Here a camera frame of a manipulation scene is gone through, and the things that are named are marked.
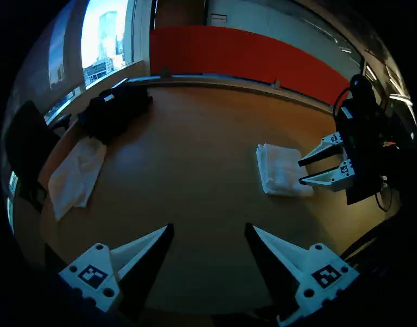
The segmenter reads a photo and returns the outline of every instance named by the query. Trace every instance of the black bag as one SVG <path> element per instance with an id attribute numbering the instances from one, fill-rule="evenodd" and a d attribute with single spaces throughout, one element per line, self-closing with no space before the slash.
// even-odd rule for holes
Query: black bag
<path id="1" fill-rule="evenodd" d="M 78 114 L 78 121 L 90 137 L 109 145 L 127 130 L 130 122 L 148 111 L 152 101 L 145 86 L 122 85 L 102 91 Z"/>

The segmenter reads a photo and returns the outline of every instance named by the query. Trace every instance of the skyscraper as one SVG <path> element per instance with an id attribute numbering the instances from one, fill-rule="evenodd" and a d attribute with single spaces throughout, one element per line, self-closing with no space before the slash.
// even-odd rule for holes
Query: skyscraper
<path id="1" fill-rule="evenodd" d="M 99 17 L 99 57 L 110 58 L 116 54 L 116 11 L 108 11 Z"/>
<path id="2" fill-rule="evenodd" d="M 123 40 L 118 40 L 116 35 L 116 54 L 121 55 L 123 53 Z"/>

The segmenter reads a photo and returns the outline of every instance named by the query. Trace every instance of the sign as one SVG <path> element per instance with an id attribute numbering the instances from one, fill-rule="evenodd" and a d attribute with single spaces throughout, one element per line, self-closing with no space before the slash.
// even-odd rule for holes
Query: sign
<path id="1" fill-rule="evenodd" d="M 218 15 L 218 14 L 211 14 L 211 26 L 216 26 L 217 24 L 225 24 L 227 16 L 226 15 Z"/>

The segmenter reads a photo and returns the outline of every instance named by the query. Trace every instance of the white towel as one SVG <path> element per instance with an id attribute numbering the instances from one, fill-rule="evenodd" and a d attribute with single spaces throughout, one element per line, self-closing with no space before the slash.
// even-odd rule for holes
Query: white towel
<path id="1" fill-rule="evenodd" d="M 71 207 L 86 207 L 106 151 L 107 147 L 97 139 L 83 138 L 54 171 L 48 189 L 57 221 Z"/>
<path id="2" fill-rule="evenodd" d="M 313 188 L 301 185 L 298 181 L 308 175 L 306 168 L 298 165 L 301 158 L 296 149 L 259 144 L 257 161 L 264 192 L 273 195 L 312 196 Z"/>

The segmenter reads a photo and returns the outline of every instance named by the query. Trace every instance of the building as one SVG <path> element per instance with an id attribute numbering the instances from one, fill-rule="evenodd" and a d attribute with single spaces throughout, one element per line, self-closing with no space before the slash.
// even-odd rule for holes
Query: building
<path id="1" fill-rule="evenodd" d="M 91 66 L 84 68 L 84 80 L 86 86 L 97 79 L 111 73 L 114 70 L 113 60 L 111 58 L 103 58 L 98 60 Z"/>
<path id="2" fill-rule="evenodd" d="M 118 40 L 116 35 L 116 54 L 121 55 L 123 53 L 123 40 Z"/>
<path id="3" fill-rule="evenodd" d="M 108 11 L 99 17 L 99 60 L 116 54 L 116 16 L 116 11 Z"/>
<path id="4" fill-rule="evenodd" d="M 62 81 L 64 78 L 64 66 L 61 64 L 57 69 L 58 80 Z"/>

